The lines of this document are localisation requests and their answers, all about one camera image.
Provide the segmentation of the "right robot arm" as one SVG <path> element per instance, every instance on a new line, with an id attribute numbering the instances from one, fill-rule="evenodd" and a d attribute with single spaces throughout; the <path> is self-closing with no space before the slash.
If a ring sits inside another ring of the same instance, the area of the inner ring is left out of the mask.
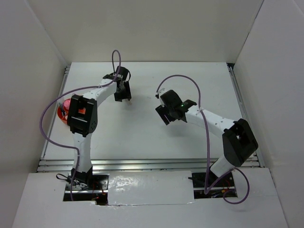
<path id="1" fill-rule="evenodd" d="M 156 112 L 166 125 L 176 120 L 184 121 L 205 128 L 222 140 L 223 154 L 211 165 L 211 172 L 207 175 L 210 185 L 218 186 L 224 180 L 224 173 L 241 167 L 258 149 L 257 140 L 245 119 L 227 119 L 200 108 L 192 100 L 183 102 L 173 90 L 162 89 L 156 93 L 156 98 L 161 103 Z"/>

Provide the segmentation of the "pink round container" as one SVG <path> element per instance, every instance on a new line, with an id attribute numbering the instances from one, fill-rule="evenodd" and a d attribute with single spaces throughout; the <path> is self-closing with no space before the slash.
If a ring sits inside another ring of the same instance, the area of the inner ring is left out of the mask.
<path id="1" fill-rule="evenodd" d="M 69 107 L 70 107 L 70 99 L 67 99 L 63 102 L 63 107 L 64 107 L 64 110 L 68 111 L 69 110 Z"/>

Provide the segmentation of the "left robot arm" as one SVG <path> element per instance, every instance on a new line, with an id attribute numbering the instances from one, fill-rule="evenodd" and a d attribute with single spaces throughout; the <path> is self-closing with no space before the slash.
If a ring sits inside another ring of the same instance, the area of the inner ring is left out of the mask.
<path id="1" fill-rule="evenodd" d="M 70 99 L 67 125 L 76 147 L 71 176 L 84 190 L 91 188 L 94 183 L 90 153 L 92 134 L 98 124 L 98 107 L 112 95 L 117 102 L 131 100 L 130 78 L 131 73 L 127 68 L 117 67 L 115 73 L 103 77 L 97 88 L 83 95 L 73 95 Z"/>

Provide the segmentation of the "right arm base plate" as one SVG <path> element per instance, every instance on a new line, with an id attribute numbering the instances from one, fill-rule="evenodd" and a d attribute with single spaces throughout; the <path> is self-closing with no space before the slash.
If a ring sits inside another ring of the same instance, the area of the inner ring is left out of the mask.
<path id="1" fill-rule="evenodd" d="M 219 182 L 215 184 L 214 187 L 208 192 L 204 193 L 205 188 L 205 172 L 193 172 L 189 180 L 193 184 L 194 199 L 211 199 L 211 198 L 223 198 L 225 192 L 227 192 L 226 197 L 236 198 L 237 192 L 235 190 L 235 183 L 232 173 L 227 174 Z"/>

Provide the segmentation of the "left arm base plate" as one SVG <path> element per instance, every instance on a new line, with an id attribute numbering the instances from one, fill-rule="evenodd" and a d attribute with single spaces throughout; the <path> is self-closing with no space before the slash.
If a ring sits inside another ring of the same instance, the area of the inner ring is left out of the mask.
<path id="1" fill-rule="evenodd" d="M 58 173 L 56 178 L 66 183 L 63 201 L 92 201 L 96 205 L 108 205 L 108 175 L 94 175 L 91 183 L 83 183 L 71 175 Z"/>

